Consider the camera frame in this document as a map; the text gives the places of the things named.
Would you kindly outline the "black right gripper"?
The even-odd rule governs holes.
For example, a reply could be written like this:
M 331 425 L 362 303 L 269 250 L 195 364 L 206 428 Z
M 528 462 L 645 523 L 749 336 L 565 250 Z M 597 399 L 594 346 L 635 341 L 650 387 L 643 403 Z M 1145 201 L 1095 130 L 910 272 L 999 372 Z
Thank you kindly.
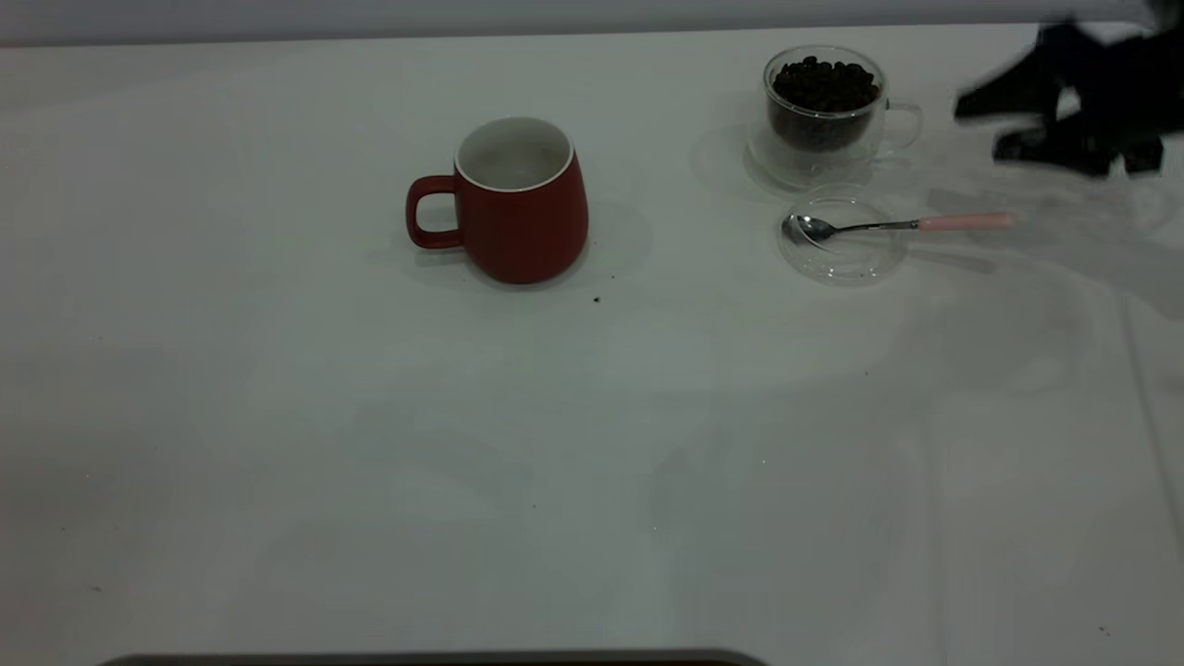
M 1077 24 L 1040 28 L 1014 62 L 969 85 L 955 119 L 1050 115 L 1063 88 L 1079 108 L 1057 121 L 1002 132 L 995 164 L 1027 164 L 1106 178 L 1120 156 L 1130 177 L 1162 169 L 1163 137 L 1180 132 L 1180 28 L 1103 43 Z

